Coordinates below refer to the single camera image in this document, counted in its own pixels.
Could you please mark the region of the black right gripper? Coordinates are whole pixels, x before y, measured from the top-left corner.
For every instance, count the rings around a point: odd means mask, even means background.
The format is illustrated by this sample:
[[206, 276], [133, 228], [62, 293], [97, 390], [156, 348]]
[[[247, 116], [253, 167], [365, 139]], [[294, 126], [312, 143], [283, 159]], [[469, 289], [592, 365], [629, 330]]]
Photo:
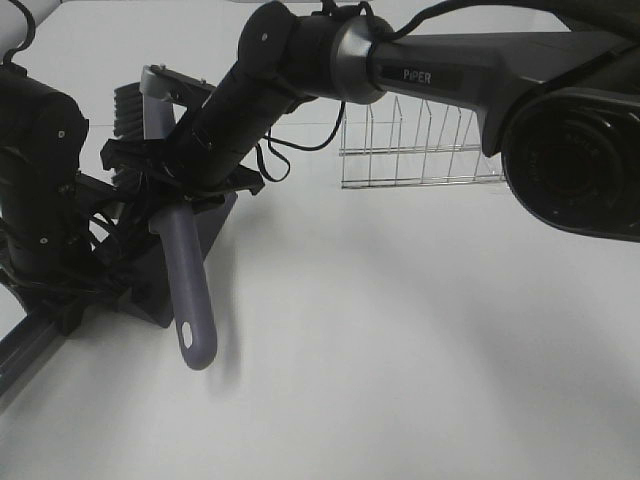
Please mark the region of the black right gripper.
[[186, 166], [164, 140], [108, 140], [100, 152], [104, 169], [115, 171], [112, 180], [127, 201], [157, 210], [179, 200], [196, 210], [212, 209], [225, 197], [241, 191], [255, 196], [264, 188], [260, 173], [237, 165], [220, 181], [201, 180]]

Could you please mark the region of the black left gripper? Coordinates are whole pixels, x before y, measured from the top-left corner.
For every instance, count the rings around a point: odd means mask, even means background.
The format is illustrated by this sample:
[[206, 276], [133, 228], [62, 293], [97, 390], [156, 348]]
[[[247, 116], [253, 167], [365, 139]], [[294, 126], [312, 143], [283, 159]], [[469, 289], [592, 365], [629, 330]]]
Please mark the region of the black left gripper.
[[37, 172], [9, 176], [9, 264], [28, 284], [63, 292], [121, 293], [125, 269], [145, 245], [139, 221], [151, 210], [107, 184], [74, 173], [53, 182]]

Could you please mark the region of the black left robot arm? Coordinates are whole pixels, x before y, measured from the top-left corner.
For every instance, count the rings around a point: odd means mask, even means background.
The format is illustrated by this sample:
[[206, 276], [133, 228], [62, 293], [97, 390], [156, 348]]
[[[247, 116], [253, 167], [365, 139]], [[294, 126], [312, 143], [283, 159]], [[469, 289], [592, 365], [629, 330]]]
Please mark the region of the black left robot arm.
[[12, 5], [26, 32], [1, 53], [1, 283], [68, 335], [88, 306], [133, 286], [130, 262], [153, 243], [149, 212], [140, 193], [80, 173], [89, 121], [15, 62], [37, 24], [23, 2]]

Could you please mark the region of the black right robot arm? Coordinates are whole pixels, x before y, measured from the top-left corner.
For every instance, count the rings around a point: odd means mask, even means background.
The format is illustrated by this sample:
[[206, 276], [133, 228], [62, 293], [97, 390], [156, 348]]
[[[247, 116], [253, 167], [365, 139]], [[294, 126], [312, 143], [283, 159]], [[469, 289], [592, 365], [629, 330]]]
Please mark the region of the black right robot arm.
[[536, 219], [571, 234], [639, 239], [639, 23], [615, 3], [531, 1], [573, 20], [561, 32], [421, 35], [465, 8], [443, 1], [393, 29], [369, 3], [325, 2], [305, 16], [258, 7], [214, 87], [154, 69], [186, 111], [160, 140], [116, 137], [106, 168], [138, 171], [169, 192], [224, 193], [271, 127], [319, 98], [370, 105], [388, 93], [472, 111], [481, 151]]

